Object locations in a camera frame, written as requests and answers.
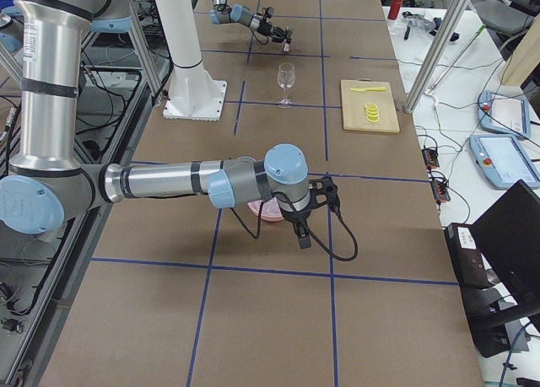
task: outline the wooden cutting board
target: wooden cutting board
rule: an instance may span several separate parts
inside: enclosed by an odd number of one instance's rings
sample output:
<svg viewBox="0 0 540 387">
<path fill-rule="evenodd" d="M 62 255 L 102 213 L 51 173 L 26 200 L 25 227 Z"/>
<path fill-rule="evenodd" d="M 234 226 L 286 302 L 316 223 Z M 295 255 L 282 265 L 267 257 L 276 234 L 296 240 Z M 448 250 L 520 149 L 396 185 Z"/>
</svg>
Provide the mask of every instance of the wooden cutting board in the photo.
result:
<svg viewBox="0 0 540 387">
<path fill-rule="evenodd" d="M 384 86 L 385 91 L 354 92 L 351 88 L 375 88 Z M 363 132 L 399 132 L 396 107 L 388 82 L 357 81 L 342 79 L 341 103 L 343 128 Z M 379 121 L 373 123 L 365 117 L 364 105 L 374 103 L 379 107 Z"/>
</svg>

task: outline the pink plate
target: pink plate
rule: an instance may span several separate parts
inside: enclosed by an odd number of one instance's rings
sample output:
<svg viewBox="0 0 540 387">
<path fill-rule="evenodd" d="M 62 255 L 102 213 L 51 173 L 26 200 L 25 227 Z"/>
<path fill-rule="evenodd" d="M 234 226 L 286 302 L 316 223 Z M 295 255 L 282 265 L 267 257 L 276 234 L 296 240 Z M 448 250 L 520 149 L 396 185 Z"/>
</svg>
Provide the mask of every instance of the pink plate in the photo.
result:
<svg viewBox="0 0 540 387">
<path fill-rule="evenodd" d="M 255 202 L 249 202 L 247 203 L 250 210 L 255 214 L 256 216 L 259 214 L 259 208 L 261 207 L 261 201 L 257 200 Z M 281 215 L 281 212 L 279 211 L 279 205 L 278 201 L 274 197 L 269 202 L 264 203 L 264 206 L 262 206 L 262 213 L 261 218 L 264 221 L 281 221 L 283 220 L 283 216 Z"/>
</svg>

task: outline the label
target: label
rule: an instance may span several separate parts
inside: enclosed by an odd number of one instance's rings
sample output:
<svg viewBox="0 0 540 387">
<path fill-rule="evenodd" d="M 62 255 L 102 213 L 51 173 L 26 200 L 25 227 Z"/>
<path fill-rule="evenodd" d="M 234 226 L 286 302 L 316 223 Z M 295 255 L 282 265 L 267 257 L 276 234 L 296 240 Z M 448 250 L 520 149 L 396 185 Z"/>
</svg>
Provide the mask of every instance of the label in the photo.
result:
<svg viewBox="0 0 540 387">
<path fill-rule="evenodd" d="M 458 227 L 457 234 L 459 236 L 459 243 L 464 250 L 476 249 L 476 243 L 474 242 L 474 238 L 471 235 L 469 228 Z"/>
<path fill-rule="evenodd" d="M 24 24 L 24 49 L 23 61 L 35 62 L 37 60 L 37 43 L 40 38 L 40 31 L 35 24 Z"/>
</svg>

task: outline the brown table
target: brown table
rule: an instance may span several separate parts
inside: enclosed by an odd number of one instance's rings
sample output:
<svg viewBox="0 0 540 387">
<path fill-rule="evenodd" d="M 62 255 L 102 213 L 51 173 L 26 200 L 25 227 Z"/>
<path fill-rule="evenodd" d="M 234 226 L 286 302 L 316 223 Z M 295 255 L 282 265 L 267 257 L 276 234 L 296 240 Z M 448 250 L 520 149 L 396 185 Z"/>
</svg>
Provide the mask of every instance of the brown table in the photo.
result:
<svg viewBox="0 0 540 387">
<path fill-rule="evenodd" d="M 405 99 L 379 0 L 230 1 L 272 4 L 274 23 L 294 26 L 292 53 L 211 25 L 211 1 L 200 0 L 205 67 L 229 82 L 223 116 L 169 121 L 155 110 L 136 163 L 261 159 L 294 143 L 314 176 L 334 176 L 359 258 L 299 250 L 283 222 L 264 223 L 255 241 L 201 197 L 123 202 L 40 385 L 483 385 L 412 117 L 398 112 L 399 134 L 342 129 L 342 78 L 389 81 L 396 104 Z M 280 110 L 285 60 L 296 106 Z M 351 252 L 324 209 L 310 225 Z"/>
</svg>

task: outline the blue and white device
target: blue and white device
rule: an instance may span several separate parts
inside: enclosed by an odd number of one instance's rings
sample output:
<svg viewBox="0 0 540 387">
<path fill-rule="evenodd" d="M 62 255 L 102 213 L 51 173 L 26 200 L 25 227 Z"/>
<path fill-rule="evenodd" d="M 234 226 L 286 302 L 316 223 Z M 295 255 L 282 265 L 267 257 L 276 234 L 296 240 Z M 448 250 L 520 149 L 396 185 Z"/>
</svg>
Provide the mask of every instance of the blue and white device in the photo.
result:
<svg viewBox="0 0 540 387">
<path fill-rule="evenodd" d="M 525 96 L 515 97 L 485 90 L 480 95 L 479 103 L 478 119 L 487 132 L 520 133 L 518 139 L 531 137 L 529 101 Z"/>
<path fill-rule="evenodd" d="M 540 174 L 512 134 L 471 136 L 472 154 L 483 174 L 496 189 L 510 189 L 519 179 L 540 188 Z"/>
</svg>

